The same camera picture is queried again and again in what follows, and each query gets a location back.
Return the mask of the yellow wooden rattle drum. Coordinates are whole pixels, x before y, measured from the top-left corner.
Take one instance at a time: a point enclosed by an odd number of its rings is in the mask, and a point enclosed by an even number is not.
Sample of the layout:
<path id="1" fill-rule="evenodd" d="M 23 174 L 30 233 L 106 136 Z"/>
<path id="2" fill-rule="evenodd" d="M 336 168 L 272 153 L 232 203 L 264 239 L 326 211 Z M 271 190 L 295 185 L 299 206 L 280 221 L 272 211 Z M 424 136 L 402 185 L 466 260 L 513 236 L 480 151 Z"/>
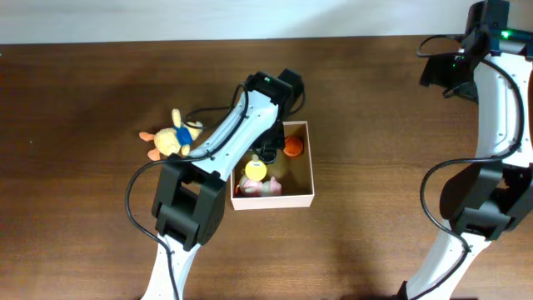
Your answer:
<path id="1" fill-rule="evenodd" d="M 267 166 L 256 154 L 253 154 L 245 166 L 244 173 L 250 180 L 260 182 L 267 175 Z"/>

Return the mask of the orange round puck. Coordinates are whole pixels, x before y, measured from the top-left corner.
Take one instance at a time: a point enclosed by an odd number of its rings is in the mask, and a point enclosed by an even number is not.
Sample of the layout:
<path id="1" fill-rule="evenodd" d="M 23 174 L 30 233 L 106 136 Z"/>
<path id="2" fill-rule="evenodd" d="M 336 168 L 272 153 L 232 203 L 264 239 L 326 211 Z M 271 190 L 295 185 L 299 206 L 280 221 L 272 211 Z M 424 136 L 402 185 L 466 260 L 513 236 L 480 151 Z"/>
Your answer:
<path id="1" fill-rule="evenodd" d="M 304 143 L 298 136 L 290 136 L 285 138 L 285 147 L 283 152 L 288 157 L 297 157 L 303 154 L 304 152 Z"/>

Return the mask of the pink white bunny figurine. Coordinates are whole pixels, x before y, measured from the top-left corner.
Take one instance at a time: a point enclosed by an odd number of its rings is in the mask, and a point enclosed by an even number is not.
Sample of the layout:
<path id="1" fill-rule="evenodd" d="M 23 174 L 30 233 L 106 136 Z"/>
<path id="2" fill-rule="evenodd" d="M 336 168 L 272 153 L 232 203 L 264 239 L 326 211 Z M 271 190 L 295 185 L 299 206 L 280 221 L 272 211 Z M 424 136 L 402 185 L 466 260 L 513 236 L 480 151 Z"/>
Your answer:
<path id="1" fill-rule="evenodd" d="M 278 197 L 281 196 L 282 185 L 274 177 L 270 177 L 265 182 L 259 182 L 243 175 L 235 192 L 240 197 L 246 198 Z"/>

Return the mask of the yellow plush duck toy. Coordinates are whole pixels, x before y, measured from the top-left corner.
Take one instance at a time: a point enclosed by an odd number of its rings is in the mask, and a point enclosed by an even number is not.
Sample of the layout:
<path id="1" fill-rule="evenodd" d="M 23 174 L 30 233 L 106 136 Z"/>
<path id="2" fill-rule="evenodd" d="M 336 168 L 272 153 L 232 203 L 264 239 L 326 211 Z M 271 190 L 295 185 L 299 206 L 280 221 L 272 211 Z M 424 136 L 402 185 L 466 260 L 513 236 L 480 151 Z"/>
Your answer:
<path id="1" fill-rule="evenodd" d="M 172 154 L 187 156 L 192 144 L 202 133 L 201 122 L 183 122 L 179 109 L 172 110 L 172 127 L 163 128 L 157 133 L 140 132 L 139 138 L 145 142 L 153 142 L 154 148 L 147 152 L 152 161 L 161 159 L 161 155 L 169 157 Z"/>

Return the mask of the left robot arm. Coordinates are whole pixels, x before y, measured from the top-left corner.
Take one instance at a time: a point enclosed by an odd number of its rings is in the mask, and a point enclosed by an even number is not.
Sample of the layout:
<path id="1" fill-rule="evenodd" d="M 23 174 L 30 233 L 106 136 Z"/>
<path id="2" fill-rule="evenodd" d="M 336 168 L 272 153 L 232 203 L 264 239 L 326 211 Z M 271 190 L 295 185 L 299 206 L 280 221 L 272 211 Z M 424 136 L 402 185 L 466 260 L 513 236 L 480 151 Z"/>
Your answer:
<path id="1" fill-rule="evenodd" d="M 284 145 L 283 121 L 305 101 L 301 76 L 286 69 L 257 72 L 234 92 L 235 104 L 214 133 L 184 157 L 172 154 L 162 170 L 152 215 L 157 255 L 145 299 L 181 299 L 194 257 L 224 215 L 227 179 L 249 149 L 271 157 Z"/>

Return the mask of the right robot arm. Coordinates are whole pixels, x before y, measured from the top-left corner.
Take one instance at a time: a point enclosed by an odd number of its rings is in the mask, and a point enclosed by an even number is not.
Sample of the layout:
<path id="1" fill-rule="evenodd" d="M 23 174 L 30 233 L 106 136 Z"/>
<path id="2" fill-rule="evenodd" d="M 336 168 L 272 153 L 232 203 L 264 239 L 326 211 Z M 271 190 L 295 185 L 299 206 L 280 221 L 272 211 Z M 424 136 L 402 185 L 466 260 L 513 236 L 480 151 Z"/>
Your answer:
<path id="1" fill-rule="evenodd" d="M 437 170 L 464 163 L 440 197 L 440 219 L 421 207 L 440 232 L 418 272 L 404 281 L 398 299 L 449 299 L 474 259 L 532 211 L 532 136 L 529 88 L 532 34 L 509 27 L 510 3 L 479 1 L 470 6 L 466 30 L 452 36 L 456 52 L 423 53 L 420 84 L 440 86 L 478 106 L 474 158 L 452 159 L 423 177 L 424 191 Z"/>

